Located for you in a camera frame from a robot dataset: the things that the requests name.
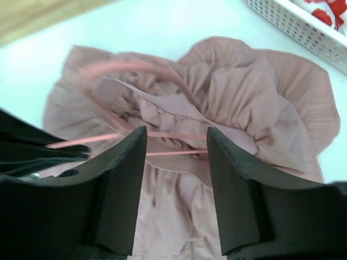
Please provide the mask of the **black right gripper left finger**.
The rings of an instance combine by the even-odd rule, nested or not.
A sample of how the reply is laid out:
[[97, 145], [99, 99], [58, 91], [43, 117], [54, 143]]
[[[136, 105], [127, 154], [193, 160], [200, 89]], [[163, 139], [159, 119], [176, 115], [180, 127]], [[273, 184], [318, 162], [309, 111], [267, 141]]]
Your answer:
[[127, 259], [147, 147], [138, 127], [57, 177], [1, 176], [1, 259]]

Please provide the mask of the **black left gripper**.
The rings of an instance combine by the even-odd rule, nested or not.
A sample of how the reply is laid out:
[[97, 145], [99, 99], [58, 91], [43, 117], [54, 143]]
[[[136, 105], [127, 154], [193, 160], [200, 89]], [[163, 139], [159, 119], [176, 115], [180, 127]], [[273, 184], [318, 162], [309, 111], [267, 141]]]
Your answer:
[[65, 163], [88, 159], [90, 148], [73, 145], [49, 148], [64, 142], [1, 109], [1, 174], [24, 177]]

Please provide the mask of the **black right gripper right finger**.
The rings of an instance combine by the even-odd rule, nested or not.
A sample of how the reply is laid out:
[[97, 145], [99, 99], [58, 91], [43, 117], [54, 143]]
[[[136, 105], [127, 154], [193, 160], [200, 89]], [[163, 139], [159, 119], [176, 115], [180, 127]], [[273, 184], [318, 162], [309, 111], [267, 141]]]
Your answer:
[[228, 259], [346, 259], [346, 183], [283, 172], [216, 128], [207, 145], [221, 251]]

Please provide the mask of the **pink pleated skirt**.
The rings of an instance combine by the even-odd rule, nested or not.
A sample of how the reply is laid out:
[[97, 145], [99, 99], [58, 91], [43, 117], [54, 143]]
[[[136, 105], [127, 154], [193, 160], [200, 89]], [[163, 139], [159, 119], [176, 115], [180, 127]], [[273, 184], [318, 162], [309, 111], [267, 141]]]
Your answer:
[[[315, 182], [323, 180], [317, 157], [338, 135], [340, 118], [328, 73], [305, 58], [253, 49], [227, 37], [196, 43], [173, 62], [209, 66], [204, 113], [183, 78], [155, 64], [172, 60], [79, 45], [66, 60], [70, 57], [97, 60], [78, 73], [78, 90], [111, 133], [124, 136], [134, 127], [97, 101], [89, 85], [108, 72], [151, 73], [172, 82], [181, 93], [163, 97], [122, 81], [116, 86], [127, 87], [166, 112], [218, 128], [244, 150], [282, 171]], [[132, 258], [222, 259], [208, 157], [182, 154], [206, 149], [206, 134], [162, 133], [165, 137], [149, 138], [147, 146], [151, 156], [145, 162]], [[180, 154], [171, 155], [171, 151]]]

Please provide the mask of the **pink wire hanger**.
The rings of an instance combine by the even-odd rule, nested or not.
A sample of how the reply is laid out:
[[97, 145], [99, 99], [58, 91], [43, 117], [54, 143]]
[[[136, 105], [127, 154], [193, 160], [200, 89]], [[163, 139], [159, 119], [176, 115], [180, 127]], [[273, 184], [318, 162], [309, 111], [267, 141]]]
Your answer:
[[[79, 93], [78, 73], [97, 60], [70, 57], [63, 65], [61, 76], [50, 92], [43, 116], [43, 128], [66, 140], [86, 138], [112, 132], [94, 106]], [[183, 66], [173, 61], [156, 61], [156, 65], [176, 73], [197, 96], [202, 112], [208, 108], [210, 69], [205, 63]], [[98, 76], [89, 85], [92, 94], [108, 111], [120, 116], [130, 126], [145, 125], [151, 131], [206, 134], [208, 123], [166, 112], [127, 87], [117, 87], [122, 81], [154, 96], [179, 94], [178, 87], [161, 76], [140, 71], [111, 71]]]

